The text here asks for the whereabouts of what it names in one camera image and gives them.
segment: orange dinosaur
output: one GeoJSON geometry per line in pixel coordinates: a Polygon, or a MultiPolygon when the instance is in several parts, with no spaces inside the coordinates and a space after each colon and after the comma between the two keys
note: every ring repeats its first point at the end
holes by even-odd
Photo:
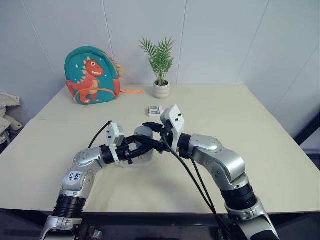
{"type": "Polygon", "coordinates": [[[101,82],[96,77],[101,77],[104,74],[104,69],[97,63],[96,60],[92,60],[90,59],[90,57],[87,57],[86,61],[83,61],[83,63],[83,68],[85,70],[82,72],[85,76],[82,77],[81,82],[78,81],[78,83],[73,83],[70,80],[67,80],[66,85],[69,88],[74,99],[76,99],[76,94],[74,93],[74,90],[82,90],[79,91],[80,101],[82,103],[91,103],[91,100],[87,98],[88,95],[91,95],[91,99],[93,101],[98,102],[98,90],[96,89],[98,88],[101,82]]]}

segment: palm plant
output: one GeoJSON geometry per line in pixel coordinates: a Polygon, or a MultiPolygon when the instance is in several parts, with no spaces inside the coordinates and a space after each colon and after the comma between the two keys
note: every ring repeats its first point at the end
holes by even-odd
{"type": "Polygon", "coordinates": [[[158,45],[153,44],[149,39],[139,40],[140,48],[149,55],[149,62],[151,68],[156,75],[155,84],[158,86],[165,86],[168,82],[165,80],[166,75],[173,65],[174,58],[172,57],[173,41],[170,37],[158,42],[158,45]]]}

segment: white robot part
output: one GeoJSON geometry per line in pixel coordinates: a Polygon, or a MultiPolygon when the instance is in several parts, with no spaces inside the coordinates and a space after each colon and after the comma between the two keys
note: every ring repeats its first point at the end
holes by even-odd
{"type": "Polygon", "coordinates": [[[185,119],[182,116],[180,109],[178,108],[177,105],[173,105],[167,108],[162,113],[160,119],[163,124],[166,124],[166,122],[169,120],[171,125],[173,126],[173,129],[171,130],[173,133],[173,141],[172,141],[171,148],[177,152],[178,141],[185,127],[185,119]]]}
{"type": "Polygon", "coordinates": [[[106,131],[106,141],[110,148],[113,159],[117,165],[120,161],[116,152],[117,146],[122,144],[122,141],[125,138],[125,131],[121,125],[118,125],[114,122],[111,122],[109,125],[109,130],[106,131]]]}

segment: label sticker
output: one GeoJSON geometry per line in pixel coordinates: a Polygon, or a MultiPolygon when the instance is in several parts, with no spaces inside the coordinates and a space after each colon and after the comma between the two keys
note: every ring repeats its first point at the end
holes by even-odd
{"type": "Polygon", "coordinates": [[[71,186],[75,185],[77,182],[80,181],[83,173],[84,173],[83,171],[71,171],[69,173],[66,184],[71,185],[71,186]]]}

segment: wall panel seam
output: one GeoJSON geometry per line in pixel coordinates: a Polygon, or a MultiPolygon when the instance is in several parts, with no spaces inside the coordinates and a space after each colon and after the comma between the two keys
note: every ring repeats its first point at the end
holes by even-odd
{"type": "Polygon", "coordinates": [[[319,48],[319,44],[316,46],[315,50],[312,51],[310,57],[307,59],[307,61],[303,64],[302,68],[300,69],[300,71],[298,72],[298,74],[296,75],[296,77],[293,79],[292,83],[290,84],[290,86],[287,88],[287,90],[284,92],[283,96],[280,98],[280,100],[278,101],[278,103],[274,106],[274,108],[272,109],[271,113],[274,113],[274,111],[276,110],[276,108],[278,107],[278,105],[281,103],[281,101],[285,98],[285,96],[287,95],[287,93],[289,92],[290,88],[293,86],[293,84],[295,83],[295,81],[298,79],[298,77],[300,76],[300,74],[302,73],[302,71],[306,68],[306,66],[308,65],[310,59],[312,58],[312,56],[315,54],[315,52],[318,50],[319,48]]]}
{"type": "Polygon", "coordinates": [[[250,51],[251,51],[251,48],[252,48],[252,46],[253,46],[253,44],[254,44],[254,42],[255,42],[255,39],[256,39],[256,37],[257,37],[257,34],[258,34],[258,32],[259,32],[261,23],[262,23],[262,21],[263,21],[263,19],[264,19],[264,17],[265,17],[266,12],[267,12],[267,8],[268,8],[268,6],[269,6],[269,2],[270,2],[270,0],[268,0],[267,4],[266,4],[266,6],[265,6],[265,9],[264,9],[264,12],[263,12],[263,14],[262,14],[262,17],[261,17],[261,19],[260,19],[259,25],[258,25],[258,27],[256,28],[256,31],[255,31],[255,33],[254,33],[254,36],[253,36],[253,39],[252,39],[252,41],[251,41],[250,47],[249,47],[248,52],[246,53],[246,55],[245,55],[245,57],[244,57],[244,60],[243,60],[243,62],[242,62],[241,68],[240,68],[240,71],[239,71],[238,75],[237,75],[236,78],[235,78],[234,84],[238,83],[238,81],[239,81],[239,77],[240,77],[240,74],[241,74],[241,72],[242,72],[242,69],[244,68],[244,65],[245,65],[245,63],[246,63],[246,61],[247,61],[247,58],[248,58],[249,53],[250,53],[250,51]]]}
{"type": "Polygon", "coordinates": [[[176,71],[176,84],[178,84],[178,79],[179,79],[180,60],[181,60],[182,43],[183,43],[184,30],[185,30],[187,2],[188,2],[188,0],[185,0],[184,14],[183,14],[183,23],[182,23],[182,30],[181,30],[181,41],[180,41],[180,51],[179,51],[178,68],[177,68],[177,71],[176,71]]]}
{"type": "Polygon", "coordinates": [[[42,41],[41,41],[41,38],[40,38],[40,36],[39,36],[39,34],[38,34],[38,32],[37,32],[37,29],[36,29],[36,27],[35,27],[35,25],[34,25],[34,22],[33,22],[32,19],[31,19],[31,16],[30,16],[30,14],[29,14],[29,12],[28,12],[27,6],[26,6],[24,0],[21,0],[21,2],[22,2],[22,5],[23,5],[23,7],[24,7],[24,10],[25,10],[25,12],[26,12],[26,14],[27,14],[27,16],[28,16],[28,18],[29,18],[29,20],[30,20],[30,23],[31,23],[31,25],[32,25],[32,27],[33,27],[33,30],[34,30],[34,32],[35,32],[35,34],[36,34],[36,36],[37,36],[37,38],[38,38],[38,40],[39,40],[39,42],[40,42],[41,48],[42,48],[42,50],[43,50],[43,52],[44,52],[44,54],[45,54],[45,56],[46,56],[46,59],[48,60],[50,66],[51,66],[51,68],[52,68],[53,74],[54,74],[55,76],[57,76],[56,71],[55,71],[55,69],[54,69],[54,66],[52,65],[52,63],[51,63],[51,61],[50,61],[50,58],[49,58],[49,55],[48,55],[48,53],[47,53],[47,51],[46,51],[46,49],[45,49],[45,46],[43,45],[43,43],[42,43],[42,41]]]}
{"type": "Polygon", "coordinates": [[[109,35],[109,43],[110,43],[110,47],[111,47],[111,55],[112,55],[112,58],[115,59],[114,50],[112,48],[112,43],[111,43],[111,35],[110,35],[110,31],[109,31],[109,26],[108,26],[108,19],[107,19],[107,13],[106,13],[106,8],[105,8],[105,2],[104,2],[104,0],[101,0],[101,1],[102,1],[103,12],[104,12],[105,25],[106,25],[106,29],[107,29],[108,35],[109,35]]]}

